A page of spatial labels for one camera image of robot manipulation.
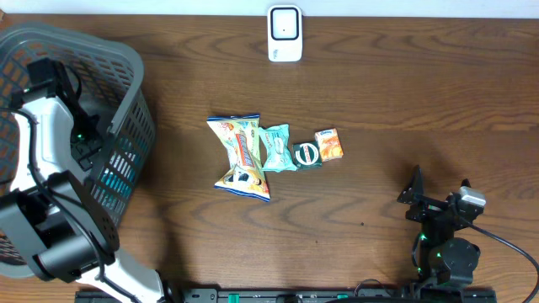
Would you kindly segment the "orange tissue pack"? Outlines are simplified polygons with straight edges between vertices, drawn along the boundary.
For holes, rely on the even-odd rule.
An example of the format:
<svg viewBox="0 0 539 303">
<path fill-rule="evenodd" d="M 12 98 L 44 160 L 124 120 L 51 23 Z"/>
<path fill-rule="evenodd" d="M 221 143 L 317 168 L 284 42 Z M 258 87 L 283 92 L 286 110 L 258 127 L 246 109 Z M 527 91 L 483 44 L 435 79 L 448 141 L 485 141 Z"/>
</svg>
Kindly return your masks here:
<svg viewBox="0 0 539 303">
<path fill-rule="evenodd" d="M 316 132 L 315 140 L 323 162 L 338 159 L 344 155 L 338 131 L 335 128 Z"/>
</svg>

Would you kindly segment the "green round-logo box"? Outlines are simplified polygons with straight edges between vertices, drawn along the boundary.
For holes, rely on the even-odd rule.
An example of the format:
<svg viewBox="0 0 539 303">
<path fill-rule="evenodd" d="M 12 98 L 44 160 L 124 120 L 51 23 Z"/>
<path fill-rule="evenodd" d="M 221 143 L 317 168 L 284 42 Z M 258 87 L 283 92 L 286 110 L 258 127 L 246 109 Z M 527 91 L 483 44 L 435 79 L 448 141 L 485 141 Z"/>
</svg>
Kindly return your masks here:
<svg viewBox="0 0 539 303">
<path fill-rule="evenodd" d="M 297 143 L 292 148 L 294 163 L 299 171 L 319 168 L 323 165 L 317 142 Z"/>
</svg>

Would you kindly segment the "teal wet wipes pack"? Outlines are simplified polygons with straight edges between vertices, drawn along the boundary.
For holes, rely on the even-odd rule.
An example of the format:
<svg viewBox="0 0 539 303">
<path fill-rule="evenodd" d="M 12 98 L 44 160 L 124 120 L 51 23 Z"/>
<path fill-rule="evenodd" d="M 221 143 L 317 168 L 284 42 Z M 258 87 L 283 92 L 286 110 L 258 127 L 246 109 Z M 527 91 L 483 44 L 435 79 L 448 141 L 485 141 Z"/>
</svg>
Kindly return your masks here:
<svg viewBox="0 0 539 303">
<path fill-rule="evenodd" d="M 265 172 L 280 173 L 282 171 L 296 171 L 288 148 L 290 130 L 288 124 L 275 125 L 267 129 L 259 127 L 259 136 L 264 144 L 267 157 L 263 165 Z"/>
</svg>

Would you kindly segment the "yellow snack bag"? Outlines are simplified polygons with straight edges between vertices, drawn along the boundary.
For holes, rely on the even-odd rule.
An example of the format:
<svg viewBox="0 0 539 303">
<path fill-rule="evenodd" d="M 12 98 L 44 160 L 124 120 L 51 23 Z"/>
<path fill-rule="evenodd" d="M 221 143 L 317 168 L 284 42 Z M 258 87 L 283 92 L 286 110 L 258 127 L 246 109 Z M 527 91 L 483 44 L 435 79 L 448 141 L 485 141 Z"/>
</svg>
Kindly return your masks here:
<svg viewBox="0 0 539 303">
<path fill-rule="evenodd" d="M 269 202 L 260 156 L 259 119 L 259 114 L 210 116 L 206 123 L 225 147 L 230 166 L 214 188 Z"/>
</svg>

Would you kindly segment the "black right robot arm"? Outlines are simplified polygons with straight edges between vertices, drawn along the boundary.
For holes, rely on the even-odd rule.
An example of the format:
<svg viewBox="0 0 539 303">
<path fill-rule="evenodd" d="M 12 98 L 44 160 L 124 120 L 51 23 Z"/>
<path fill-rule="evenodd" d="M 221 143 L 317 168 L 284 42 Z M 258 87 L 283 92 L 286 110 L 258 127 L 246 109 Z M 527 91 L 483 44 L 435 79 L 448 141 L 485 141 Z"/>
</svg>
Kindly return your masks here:
<svg viewBox="0 0 539 303">
<path fill-rule="evenodd" d="M 456 237 L 455 232 L 469 227 L 483 213 L 485 195 L 464 179 L 460 188 L 446 199 L 430 198 L 424 192 L 422 170 L 415 166 L 397 202 L 409 206 L 406 219 L 421 225 L 412 252 L 420 286 L 460 290 L 470 285 L 480 249 Z"/>
</svg>

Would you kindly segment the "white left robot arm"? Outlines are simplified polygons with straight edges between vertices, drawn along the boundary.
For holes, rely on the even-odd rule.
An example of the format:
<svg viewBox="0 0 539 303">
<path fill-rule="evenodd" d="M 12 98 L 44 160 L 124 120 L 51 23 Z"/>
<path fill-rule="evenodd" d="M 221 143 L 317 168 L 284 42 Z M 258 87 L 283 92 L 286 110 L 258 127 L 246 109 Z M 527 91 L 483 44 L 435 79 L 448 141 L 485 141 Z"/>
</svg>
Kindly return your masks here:
<svg viewBox="0 0 539 303">
<path fill-rule="evenodd" d="M 1 199 L 2 275 L 87 284 L 121 302 L 175 301 L 118 235 L 155 139 L 145 102 L 108 114 L 58 97 L 21 97 L 9 111 L 19 162 Z"/>
</svg>

